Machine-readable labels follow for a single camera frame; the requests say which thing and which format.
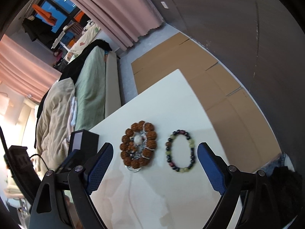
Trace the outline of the black clothing on bed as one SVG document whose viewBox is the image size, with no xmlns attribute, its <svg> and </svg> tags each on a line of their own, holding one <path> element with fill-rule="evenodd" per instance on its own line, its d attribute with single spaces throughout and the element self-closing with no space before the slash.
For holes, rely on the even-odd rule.
<svg viewBox="0 0 305 229">
<path fill-rule="evenodd" d="M 100 47 L 104 50 L 104 59 L 106 63 L 106 59 L 108 57 L 108 53 L 112 51 L 110 45 L 102 40 L 97 39 L 94 40 L 92 43 L 90 43 L 83 51 L 82 53 L 76 57 L 74 60 L 72 60 L 62 71 L 62 75 L 60 76 L 60 80 L 71 78 L 73 80 L 74 85 L 76 84 L 78 77 L 82 71 L 82 68 L 84 66 L 85 60 L 87 59 L 90 52 L 95 48 Z"/>
</svg>

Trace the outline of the black jewelry box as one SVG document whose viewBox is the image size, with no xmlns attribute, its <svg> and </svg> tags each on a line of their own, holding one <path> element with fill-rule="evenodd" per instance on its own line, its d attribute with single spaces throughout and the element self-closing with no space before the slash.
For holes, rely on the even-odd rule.
<svg viewBox="0 0 305 229">
<path fill-rule="evenodd" d="M 98 151 L 99 135 L 87 130 L 75 131 L 71 134 L 68 157 L 75 157 L 78 165 L 95 156 Z"/>
</svg>

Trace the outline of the white wall socket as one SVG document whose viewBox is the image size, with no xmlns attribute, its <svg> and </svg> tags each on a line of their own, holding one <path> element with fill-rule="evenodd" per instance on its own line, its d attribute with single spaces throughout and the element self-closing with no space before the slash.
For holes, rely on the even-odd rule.
<svg viewBox="0 0 305 229">
<path fill-rule="evenodd" d="M 161 1 L 161 5 L 165 8 L 165 9 L 169 9 L 168 5 L 166 4 L 166 2 Z"/>
</svg>

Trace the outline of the beige blanket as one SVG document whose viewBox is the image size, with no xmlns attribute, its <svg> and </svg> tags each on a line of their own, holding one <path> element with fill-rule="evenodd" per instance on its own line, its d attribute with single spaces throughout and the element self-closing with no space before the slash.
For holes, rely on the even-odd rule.
<svg viewBox="0 0 305 229">
<path fill-rule="evenodd" d="M 71 78 L 55 83 L 43 103 L 36 131 L 37 171 L 56 170 L 68 155 L 68 118 L 75 85 Z"/>
</svg>

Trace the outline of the beige bed frame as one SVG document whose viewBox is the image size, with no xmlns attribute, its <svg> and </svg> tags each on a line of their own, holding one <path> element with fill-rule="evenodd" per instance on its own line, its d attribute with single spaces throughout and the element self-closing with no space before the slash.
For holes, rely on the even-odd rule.
<svg viewBox="0 0 305 229">
<path fill-rule="evenodd" d="M 110 116 L 121 107 L 119 90 L 117 55 L 109 52 L 106 61 L 105 117 Z"/>
</svg>

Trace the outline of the flat brown cardboard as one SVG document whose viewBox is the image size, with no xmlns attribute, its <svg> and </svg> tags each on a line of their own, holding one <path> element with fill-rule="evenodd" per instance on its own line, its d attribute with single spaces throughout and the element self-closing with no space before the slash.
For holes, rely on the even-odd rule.
<svg viewBox="0 0 305 229">
<path fill-rule="evenodd" d="M 132 64 L 141 93 L 179 69 L 206 111 L 229 163 L 258 170 L 281 152 L 263 114 L 247 91 L 202 47 L 176 33 Z"/>
</svg>

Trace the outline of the green bed sheet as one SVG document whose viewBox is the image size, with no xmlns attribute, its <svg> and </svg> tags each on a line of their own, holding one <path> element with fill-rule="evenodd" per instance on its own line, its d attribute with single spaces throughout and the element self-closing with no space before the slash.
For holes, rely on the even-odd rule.
<svg viewBox="0 0 305 229">
<path fill-rule="evenodd" d="M 104 50 L 95 47 L 85 60 L 75 84 L 78 108 L 75 130 L 90 130 L 104 119 L 105 111 Z"/>
</svg>

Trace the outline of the pink curtain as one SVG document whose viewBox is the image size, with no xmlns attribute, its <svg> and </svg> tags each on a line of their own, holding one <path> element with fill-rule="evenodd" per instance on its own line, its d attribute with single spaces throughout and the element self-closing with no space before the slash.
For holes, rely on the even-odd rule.
<svg viewBox="0 0 305 229">
<path fill-rule="evenodd" d="M 123 51 L 163 24 L 151 0 L 71 0 Z"/>
<path fill-rule="evenodd" d="M 7 35 L 1 39 L 1 81 L 15 92 L 40 102 L 61 73 Z"/>
</svg>

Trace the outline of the white stone pendant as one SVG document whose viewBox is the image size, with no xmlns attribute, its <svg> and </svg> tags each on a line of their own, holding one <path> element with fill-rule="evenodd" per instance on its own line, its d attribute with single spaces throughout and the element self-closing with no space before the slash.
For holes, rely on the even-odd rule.
<svg viewBox="0 0 305 229">
<path fill-rule="evenodd" d="M 142 145 L 144 142 L 143 137 L 140 134 L 137 134 L 133 137 L 134 145 Z"/>
</svg>

